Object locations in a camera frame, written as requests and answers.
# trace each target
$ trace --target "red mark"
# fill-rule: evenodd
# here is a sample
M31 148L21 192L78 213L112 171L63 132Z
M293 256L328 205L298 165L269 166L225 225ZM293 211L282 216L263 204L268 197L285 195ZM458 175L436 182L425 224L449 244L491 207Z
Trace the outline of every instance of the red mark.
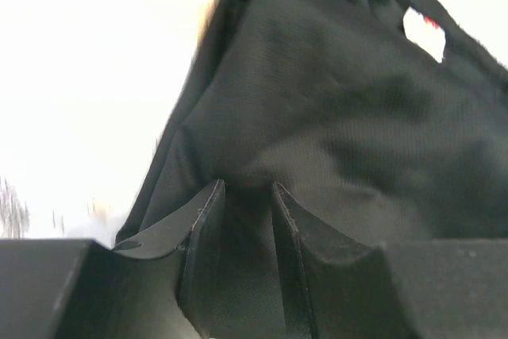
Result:
M432 20L430 17L424 16L423 20L425 20L426 24L430 24L434 29L439 29L439 25L437 25L437 23L434 20Z

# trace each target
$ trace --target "white sky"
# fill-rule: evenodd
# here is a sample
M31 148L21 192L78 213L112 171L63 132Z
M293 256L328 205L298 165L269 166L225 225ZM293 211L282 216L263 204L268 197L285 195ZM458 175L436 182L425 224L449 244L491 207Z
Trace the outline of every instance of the white sky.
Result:
M125 216L181 91L206 0L0 0L0 175L52 237L92 197ZM508 63L506 0L441 0Z

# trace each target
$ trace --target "black fabric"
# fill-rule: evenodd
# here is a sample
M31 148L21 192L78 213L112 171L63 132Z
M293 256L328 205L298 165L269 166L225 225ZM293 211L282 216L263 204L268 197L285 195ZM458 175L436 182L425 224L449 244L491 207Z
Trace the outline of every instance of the black fabric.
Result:
M409 6L445 30L442 64ZM507 85L437 0L220 0L117 241L223 179L213 336L284 337L270 186L366 245L504 237Z

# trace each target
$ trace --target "tree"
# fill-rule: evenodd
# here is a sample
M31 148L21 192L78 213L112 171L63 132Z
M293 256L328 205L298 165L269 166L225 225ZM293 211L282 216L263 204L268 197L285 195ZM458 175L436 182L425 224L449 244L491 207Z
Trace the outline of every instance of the tree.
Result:
M53 228L58 229L62 234L65 234L64 216L60 216L60 220L57 224L55 211L53 211Z
M0 178L0 237L22 238L30 227L29 210L16 190Z

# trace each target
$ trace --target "black fabric bag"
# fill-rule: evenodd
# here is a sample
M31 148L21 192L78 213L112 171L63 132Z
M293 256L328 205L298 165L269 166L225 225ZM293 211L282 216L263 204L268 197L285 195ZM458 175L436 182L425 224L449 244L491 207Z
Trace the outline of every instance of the black fabric bag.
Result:
M406 39L409 7L446 32L442 63ZM437 0L220 0L117 243L220 179L211 337L428 337L369 301L334 318L313 285L338 257L359 264L344 282L377 277L356 260L383 242L506 236L507 85Z

